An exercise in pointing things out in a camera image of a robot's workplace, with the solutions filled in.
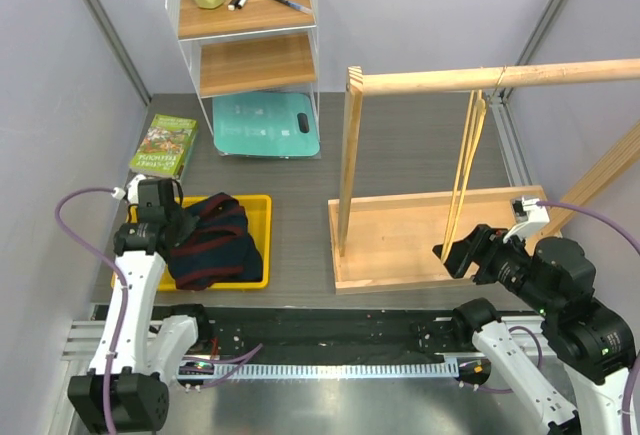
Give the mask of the navy maroon tank top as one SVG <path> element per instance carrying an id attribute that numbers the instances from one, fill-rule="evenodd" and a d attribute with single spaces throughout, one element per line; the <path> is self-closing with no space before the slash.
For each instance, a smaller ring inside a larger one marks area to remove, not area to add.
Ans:
<path id="1" fill-rule="evenodd" d="M 216 283 L 263 279 L 263 257 L 249 233 L 239 201 L 220 192 L 185 208 L 197 218 L 189 238 L 170 252 L 169 273 L 179 290 L 201 291 Z"/>

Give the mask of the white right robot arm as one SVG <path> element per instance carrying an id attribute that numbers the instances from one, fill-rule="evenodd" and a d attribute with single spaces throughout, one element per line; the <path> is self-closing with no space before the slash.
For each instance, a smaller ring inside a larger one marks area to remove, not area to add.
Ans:
<path id="1" fill-rule="evenodd" d="M 541 316 L 548 347 L 563 363 L 575 400 L 569 402 L 513 340 L 485 298 L 452 312 L 457 346 L 477 349 L 507 382 L 541 434 L 636 434 L 633 385 L 639 358 L 631 328 L 594 295 L 596 269 L 570 239 L 540 239 L 532 253 L 506 230 L 480 224 L 450 250 L 436 245 L 448 274 L 472 264 L 478 285 L 499 283 Z"/>

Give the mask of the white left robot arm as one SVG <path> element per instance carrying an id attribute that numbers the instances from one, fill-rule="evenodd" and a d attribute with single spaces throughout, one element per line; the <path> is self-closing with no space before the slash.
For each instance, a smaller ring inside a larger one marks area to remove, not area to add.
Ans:
<path id="1" fill-rule="evenodd" d="M 187 351 L 205 352 L 213 330 L 189 315 L 165 319 L 150 331 L 155 295 L 172 249 L 194 232 L 198 219 L 181 205 L 180 184 L 137 176 L 111 195 L 134 207 L 136 218 L 115 232 L 105 263 L 116 281 L 98 346 L 85 374 L 67 394 L 92 434 L 155 434 L 169 411 L 169 387 Z"/>

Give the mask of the yellow clothes hanger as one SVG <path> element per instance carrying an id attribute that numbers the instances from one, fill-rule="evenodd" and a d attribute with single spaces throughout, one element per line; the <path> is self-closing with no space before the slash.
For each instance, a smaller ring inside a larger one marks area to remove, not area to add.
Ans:
<path id="1" fill-rule="evenodd" d="M 497 94 L 506 69 L 507 66 L 501 68 L 493 92 L 488 100 L 484 98 L 482 89 L 474 89 L 470 92 L 442 251 L 439 255 L 442 263 L 446 261 L 453 247 L 473 162 L 483 133 L 488 103 L 491 102 Z"/>

